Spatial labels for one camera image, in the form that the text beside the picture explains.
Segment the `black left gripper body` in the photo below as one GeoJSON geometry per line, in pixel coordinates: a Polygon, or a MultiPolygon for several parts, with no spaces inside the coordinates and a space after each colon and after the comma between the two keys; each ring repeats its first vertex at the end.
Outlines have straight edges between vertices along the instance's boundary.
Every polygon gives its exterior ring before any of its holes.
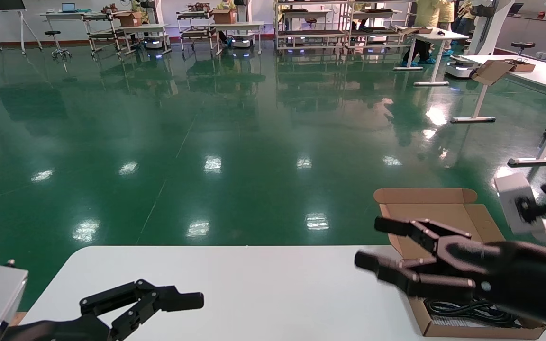
{"type": "Polygon", "coordinates": [[[110,328],[95,315],[67,321],[41,320],[10,327],[3,341],[110,341],[110,328]]]}

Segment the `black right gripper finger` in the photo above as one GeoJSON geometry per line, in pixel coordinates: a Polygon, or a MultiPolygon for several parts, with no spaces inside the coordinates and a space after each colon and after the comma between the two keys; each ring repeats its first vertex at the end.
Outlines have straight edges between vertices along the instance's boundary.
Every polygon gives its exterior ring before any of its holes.
{"type": "Polygon", "coordinates": [[[473,236],[456,227],[430,219],[400,220],[378,216],[373,228],[378,232],[387,233],[390,237],[394,236],[397,241],[400,238],[408,238],[433,256],[436,256],[438,249],[448,242],[456,242],[459,239],[471,240],[473,236]]]}
{"type": "Polygon", "coordinates": [[[473,298],[476,291],[472,279],[434,274],[433,270],[444,269],[436,258],[396,261],[360,250],[355,253],[355,266],[413,298],[473,298]]]}

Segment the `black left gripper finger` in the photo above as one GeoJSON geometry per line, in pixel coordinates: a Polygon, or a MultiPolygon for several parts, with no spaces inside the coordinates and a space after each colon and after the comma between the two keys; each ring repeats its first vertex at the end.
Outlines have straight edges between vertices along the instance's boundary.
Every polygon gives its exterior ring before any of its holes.
{"type": "Polygon", "coordinates": [[[180,293],[175,286],[155,287],[159,293],[156,300],[150,302],[141,300],[136,304],[123,307],[126,311],[112,322],[112,341],[124,341],[160,311],[178,312],[204,307],[203,293],[180,293]]]}
{"type": "Polygon", "coordinates": [[[87,296],[80,300],[82,315],[102,315],[115,309],[133,305],[141,300],[156,300],[160,294],[156,287],[146,280],[137,280],[118,287],[87,296]]]}

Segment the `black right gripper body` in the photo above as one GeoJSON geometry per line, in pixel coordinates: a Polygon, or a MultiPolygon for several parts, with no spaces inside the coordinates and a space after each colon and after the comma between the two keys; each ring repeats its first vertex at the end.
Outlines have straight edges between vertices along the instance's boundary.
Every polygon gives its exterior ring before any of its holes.
{"type": "Polygon", "coordinates": [[[444,246],[444,261],[474,283],[473,296],[546,322],[546,247],[456,240],[444,246]]]}

